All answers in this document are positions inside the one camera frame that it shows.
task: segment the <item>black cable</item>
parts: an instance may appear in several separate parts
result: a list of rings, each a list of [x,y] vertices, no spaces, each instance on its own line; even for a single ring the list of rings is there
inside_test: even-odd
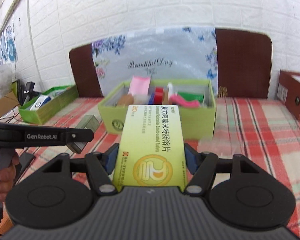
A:
[[[8,121],[6,121],[6,123],[7,122],[11,122],[12,119],[15,118],[15,116],[16,116],[16,112],[14,111],[14,108],[12,108],[12,111],[13,111],[13,116],[12,117],[11,116],[9,116],[9,117],[3,117],[3,118],[0,118],[0,120],[9,119]]]

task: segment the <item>tablet box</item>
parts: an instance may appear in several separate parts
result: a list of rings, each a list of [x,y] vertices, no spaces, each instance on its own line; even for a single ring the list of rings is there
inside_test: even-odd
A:
[[[188,184],[178,106],[130,105],[126,116],[113,184],[179,187]]]
[[[37,100],[37,97],[30,100],[28,103],[19,107],[19,113],[24,122],[44,124],[57,112],[66,107],[69,103],[79,97],[79,93],[76,86],[60,86],[53,87],[43,92],[43,95],[48,95],[55,90],[67,89],[62,94],[56,96],[48,103],[41,106],[36,111],[29,110],[33,103]]]
[[[196,140],[201,138],[212,139],[216,117],[216,102],[211,81],[200,79],[157,79],[150,82],[149,91],[154,91],[156,86],[167,87],[168,82],[172,82],[177,91],[204,94],[204,101],[207,104],[207,107],[196,109],[179,107],[183,138]],[[120,134],[122,132],[128,107],[115,105],[122,95],[128,93],[129,85],[130,81],[122,82],[98,104],[101,118],[109,133]]]
[[[300,121],[300,73],[280,71],[277,98]]]

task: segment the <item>human hand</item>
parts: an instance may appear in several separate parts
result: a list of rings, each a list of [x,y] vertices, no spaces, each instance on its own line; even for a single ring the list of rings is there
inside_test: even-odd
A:
[[[13,180],[16,177],[16,165],[19,164],[17,153],[12,157],[11,165],[0,171],[0,202],[4,202],[8,192],[12,189]]]

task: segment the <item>green box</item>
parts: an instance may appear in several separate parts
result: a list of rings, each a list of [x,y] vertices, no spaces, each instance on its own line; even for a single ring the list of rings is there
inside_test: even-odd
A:
[[[30,100],[23,106],[19,107],[19,113],[24,122],[35,123],[35,124],[44,124],[49,119],[51,119],[57,112],[66,107],[69,103],[79,97],[77,86],[60,86],[53,87],[49,90],[43,92],[43,95],[48,95],[49,93],[55,90],[61,90],[68,88],[62,94],[50,100],[48,103],[41,106],[38,110],[32,111],[29,110],[30,106],[34,104],[37,100],[37,97]]]
[[[156,86],[166,87],[168,82],[171,82],[177,91],[204,94],[205,107],[179,107],[183,138],[196,140],[201,138],[212,139],[216,117],[216,102],[211,81],[200,79],[157,79],[150,82],[149,91],[154,91]],[[109,133],[120,134],[122,132],[128,107],[115,105],[122,95],[128,93],[129,85],[130,81],[122,82],[98,104],[101,118]]]

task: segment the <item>brown box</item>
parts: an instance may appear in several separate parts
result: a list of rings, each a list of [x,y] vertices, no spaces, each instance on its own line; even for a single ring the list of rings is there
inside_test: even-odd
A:
[[[277,98],[300,121],[300,73],[280,71]]]
[[[19,105],[19,102],[14,93],[10,92],[6,94],[0,99],[0,118],[17,105]]]

